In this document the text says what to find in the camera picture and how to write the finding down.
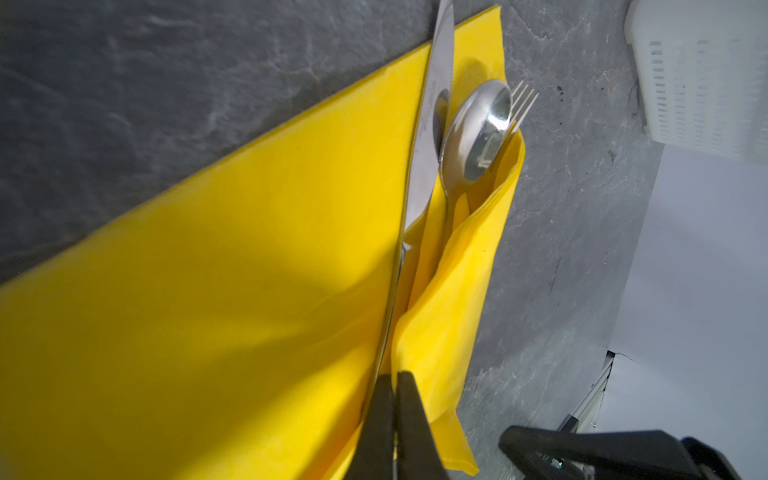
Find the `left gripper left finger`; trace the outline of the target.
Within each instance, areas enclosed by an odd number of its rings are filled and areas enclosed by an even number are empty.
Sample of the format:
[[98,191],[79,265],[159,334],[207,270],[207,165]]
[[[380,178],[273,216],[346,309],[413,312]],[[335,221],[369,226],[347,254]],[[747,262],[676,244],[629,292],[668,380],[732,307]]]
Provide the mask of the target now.
[[376,380],[360,436],[344,480],[392,480],[395,440],[394,393],[390,375]]

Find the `yellow paper napkin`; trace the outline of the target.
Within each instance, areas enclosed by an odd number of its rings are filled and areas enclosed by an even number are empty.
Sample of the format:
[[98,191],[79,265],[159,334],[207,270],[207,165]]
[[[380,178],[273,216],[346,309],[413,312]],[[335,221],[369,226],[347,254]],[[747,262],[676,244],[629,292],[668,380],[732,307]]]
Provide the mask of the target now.
[[1,475],[340,479],[430,1],[9,1]]

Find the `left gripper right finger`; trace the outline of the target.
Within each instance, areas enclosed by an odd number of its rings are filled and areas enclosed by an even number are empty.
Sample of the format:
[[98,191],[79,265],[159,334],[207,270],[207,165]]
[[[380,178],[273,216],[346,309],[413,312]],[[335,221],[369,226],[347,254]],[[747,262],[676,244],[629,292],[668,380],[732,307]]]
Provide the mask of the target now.
[[448,480],[421,401],[414,375],[397,374],[395,422],[397,478],[400,480]]

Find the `silver spoon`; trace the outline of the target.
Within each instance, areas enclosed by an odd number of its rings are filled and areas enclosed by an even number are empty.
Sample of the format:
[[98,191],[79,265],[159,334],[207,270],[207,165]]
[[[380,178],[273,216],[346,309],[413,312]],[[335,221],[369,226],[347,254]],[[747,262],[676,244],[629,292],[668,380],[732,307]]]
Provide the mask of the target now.
[[479,85],[462,103],[443,140],[440,179],[446,195],[442,239],[453,229],[456,202],[488,170],[511,125],[511,90],[502,80]]

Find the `silver fork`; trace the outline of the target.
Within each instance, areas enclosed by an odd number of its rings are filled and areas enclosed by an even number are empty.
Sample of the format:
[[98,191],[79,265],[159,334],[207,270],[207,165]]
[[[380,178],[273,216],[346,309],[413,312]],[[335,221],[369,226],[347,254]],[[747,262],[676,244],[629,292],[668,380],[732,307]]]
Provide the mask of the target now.
[[512,111],[510,125],[506,135],[514,135],[520,128],[527,114],[535,104],[539,93],[530,84],[521,80],[512,89]]

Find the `silver knife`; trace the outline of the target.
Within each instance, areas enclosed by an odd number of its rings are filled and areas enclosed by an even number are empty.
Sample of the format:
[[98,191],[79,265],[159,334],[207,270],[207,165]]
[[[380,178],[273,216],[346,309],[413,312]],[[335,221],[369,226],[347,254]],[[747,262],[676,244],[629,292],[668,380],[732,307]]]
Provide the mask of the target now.
[[393,324],[408,305],[417,270],[431,197],[439,166],[439,154],[450,106],[454,63],[454,2],[441,0],[429,52],[409,157],[402,219],[384,323],[373,372],[361,410],[364,419],[372,402],[377,377],[389,368],[389,343]]

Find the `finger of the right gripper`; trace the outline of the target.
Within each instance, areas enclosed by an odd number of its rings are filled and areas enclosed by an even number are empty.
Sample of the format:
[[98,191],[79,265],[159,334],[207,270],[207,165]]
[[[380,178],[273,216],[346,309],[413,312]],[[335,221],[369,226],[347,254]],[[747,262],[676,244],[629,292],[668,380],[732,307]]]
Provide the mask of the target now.
[[661,431],[577,434],[512,426],[500,450],[528,479],[738,479],[728,459]]

